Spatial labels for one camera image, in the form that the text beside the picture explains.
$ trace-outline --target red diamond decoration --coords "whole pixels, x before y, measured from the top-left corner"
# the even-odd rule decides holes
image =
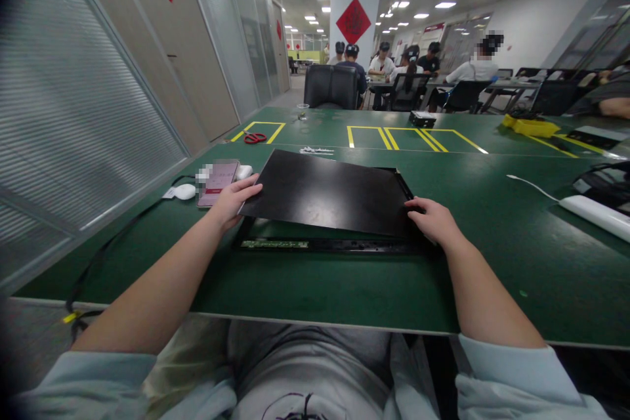
[[[337,27],[350,44],[355,44],[371,23],[359,0],[352,0],[346,11],[337,20]]]

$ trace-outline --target window blinds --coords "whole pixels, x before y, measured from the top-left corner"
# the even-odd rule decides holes
[[[187,157],[91,0],[7,0],[3,20],[0,287]]]

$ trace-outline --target black panel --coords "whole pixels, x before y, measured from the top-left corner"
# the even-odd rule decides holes
[[[391,171],[276,149],[258,182],[262,192],[243,205],[241,215],[422,238],[404,206],[409,190]]]

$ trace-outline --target green workbench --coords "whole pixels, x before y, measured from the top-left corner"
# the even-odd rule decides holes
[[[603,160],[598,150],[567,142],[567,154],[546,140],[516,135],[500,125],[502,117],[488,115],[443,115],[427,134],[396,129],[413,128],[408,114],[309,110],[306,121],[297,114],[284,108],[261,110],[182,173],[194,173],[218,158],[237,158],[260,171],[274,148],[298,152],[303,146],[329,148],[333,156],[327,157],[340,161],[397,167],[414,194],[451,209],[546,340],[630,347],[630,245],[505,176],[531,180],[563,198],[573,194],[576,176]],[[582,124],[563,120],[564,133]],[[243,128],[266,134],[271,143],[244,144]],[[16,296],[64,300],[95,251],[168,186],[165,182]],[[110,248],[81,300],[112,302],[203,214],[194,201],[163,202]],[[458,331],[443,259],[235,251],[230,248],[235,231],[217,251],[192,310],[425,333]],[[271,223],[265,231],[332,234],[282,223]]]

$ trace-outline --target glass cup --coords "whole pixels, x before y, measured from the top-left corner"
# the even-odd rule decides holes
[[[306,116],[306,109],[308,108],[308,104],[298,104],[297,109],[300,111],[300,114],[297,116],[301,121],[308,120]]]

